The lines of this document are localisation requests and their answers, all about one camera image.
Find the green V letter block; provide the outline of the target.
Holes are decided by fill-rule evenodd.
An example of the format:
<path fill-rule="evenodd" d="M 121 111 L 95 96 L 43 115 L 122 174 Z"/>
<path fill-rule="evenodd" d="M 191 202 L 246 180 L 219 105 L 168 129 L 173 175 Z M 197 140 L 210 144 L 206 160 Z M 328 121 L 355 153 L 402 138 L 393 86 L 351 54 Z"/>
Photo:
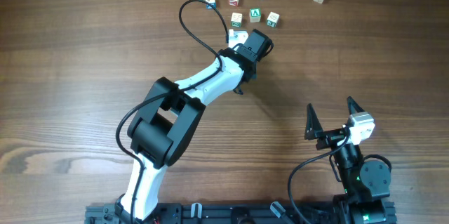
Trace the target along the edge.
<path fill-rule="evenodd" d="M 259 22 L 261 20 L 261 10 L 259 8 L 251 8 L 249 12 L 250 22 Z"/>

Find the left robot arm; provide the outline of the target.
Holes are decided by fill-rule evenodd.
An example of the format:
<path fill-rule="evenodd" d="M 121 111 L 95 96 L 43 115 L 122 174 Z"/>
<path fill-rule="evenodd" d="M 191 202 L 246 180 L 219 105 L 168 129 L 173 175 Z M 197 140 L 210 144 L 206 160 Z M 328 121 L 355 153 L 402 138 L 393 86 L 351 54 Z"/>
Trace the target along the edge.
<path fill-rule="evenodd" d="M 206 106 L 228 91 L 239 93 L 273 47 L 268 36 L 254 29 L 242 44 L 220 50 L 197 74 L 154 82 L 144 101 L 125 116 L 131 120 L 127 135 L 134 164 L 128 189 L 116 202 L 121 221 L 143 223 L 150 217 L 166 170 L 187 149 Z"/>

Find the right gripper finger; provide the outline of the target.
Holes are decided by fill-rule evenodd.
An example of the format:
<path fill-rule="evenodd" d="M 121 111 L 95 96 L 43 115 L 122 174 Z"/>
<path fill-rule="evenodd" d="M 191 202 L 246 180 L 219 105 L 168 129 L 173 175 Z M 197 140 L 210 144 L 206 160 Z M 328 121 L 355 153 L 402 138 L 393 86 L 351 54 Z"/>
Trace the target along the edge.
<path fill-rule="evenodd" d="M 351 97 L 347 97 L 347 105 L 350 114 L 365 112 L 365 110 Z"/>
<path fill-rule="evenodd" d="M 323 135 L 323 128 L 311 103 L 307 105 L 307 121 L 304 132 L 306 140 L 314 140 Z"/>

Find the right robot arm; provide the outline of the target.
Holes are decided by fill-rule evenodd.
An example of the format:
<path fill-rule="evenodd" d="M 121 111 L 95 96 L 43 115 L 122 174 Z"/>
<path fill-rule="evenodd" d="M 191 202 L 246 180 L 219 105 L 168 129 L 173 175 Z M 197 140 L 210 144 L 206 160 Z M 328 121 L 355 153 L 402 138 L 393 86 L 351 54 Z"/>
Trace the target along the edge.
<path fill-rule="evenodd" d="M 307 106 L 304 138 L 316 140 L 317 150 L 330 150 L 333 172 L 345 193 L 333 198 L 339 223 L 396 223 L 394 203 L 388 202 L 391 162 L 378 154 L 363 155 L 360 144 L 371 137 L 375 120 L 352 98 L 349 118 L 339 129 L 323 130 L 311 104 Z"/>

